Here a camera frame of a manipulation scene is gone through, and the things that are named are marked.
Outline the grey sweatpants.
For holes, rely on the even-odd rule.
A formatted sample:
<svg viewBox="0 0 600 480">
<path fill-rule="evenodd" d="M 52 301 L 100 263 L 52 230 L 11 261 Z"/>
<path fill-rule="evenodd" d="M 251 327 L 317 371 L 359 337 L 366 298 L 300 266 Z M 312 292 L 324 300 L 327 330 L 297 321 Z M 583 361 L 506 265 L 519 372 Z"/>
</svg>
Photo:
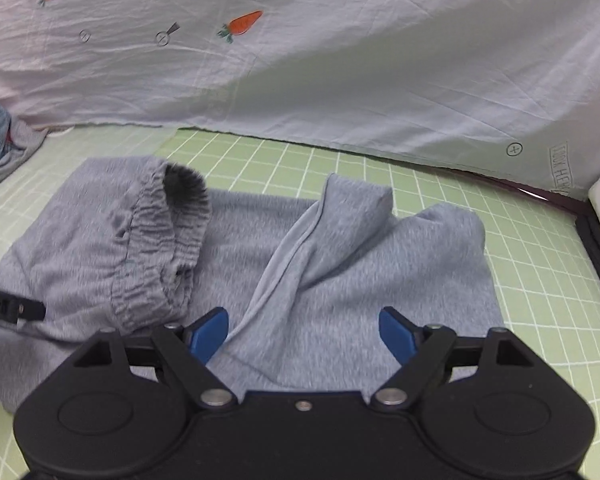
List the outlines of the grey sweatpants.
<svg viewBox="0 0 600 480">
<path fill-rule="evenodd" d="M 398 218 L 390 188 L 333 174 L 317 200 L 210 190 L 155 157 L 92 158 L 0 261 L 41 321 L 0 321 L 13 411 L 99 330 L 146 334 L 227 310 L 212 372 L 249 390 L 374 392 L 395 370 L 378 315 L 482 336 L 503 321 L 473 212 Z"/>
</svg>

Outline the light grey carrot-print quilt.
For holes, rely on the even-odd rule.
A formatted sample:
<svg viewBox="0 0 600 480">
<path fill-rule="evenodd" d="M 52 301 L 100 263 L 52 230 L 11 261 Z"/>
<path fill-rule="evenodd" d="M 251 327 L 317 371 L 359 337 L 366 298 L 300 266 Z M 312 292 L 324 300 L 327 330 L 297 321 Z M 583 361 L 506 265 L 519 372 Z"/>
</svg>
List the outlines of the light grey carrot-print quilt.
<svg viewBox="0 0 600 480">
<path fill-rule="evenodd" d="M 0 104 L 582 198 L 600 177 L 600 0 L 0 0 Z"/>
</svg>

